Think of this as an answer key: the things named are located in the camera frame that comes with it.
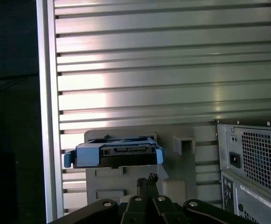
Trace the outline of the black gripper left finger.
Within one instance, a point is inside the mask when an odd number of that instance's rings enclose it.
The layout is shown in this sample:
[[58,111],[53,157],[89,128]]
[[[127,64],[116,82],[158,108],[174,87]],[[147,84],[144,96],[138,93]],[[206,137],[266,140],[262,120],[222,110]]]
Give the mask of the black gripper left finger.
[[149,202],[148,185],[151,178],[137,180],[137,195],[127,203],[118,204],[111,199],[101,199],[68,215],[51,221],[52,224],[143,224]]

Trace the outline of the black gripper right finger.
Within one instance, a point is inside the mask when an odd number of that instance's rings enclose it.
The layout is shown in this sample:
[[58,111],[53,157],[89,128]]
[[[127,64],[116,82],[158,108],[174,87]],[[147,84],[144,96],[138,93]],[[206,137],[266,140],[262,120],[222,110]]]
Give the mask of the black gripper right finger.
[[182,206],[158,193],[157,174],[148,176],[149,196],[162,224],[243,224],[244,218],[201,200],[191,199]]

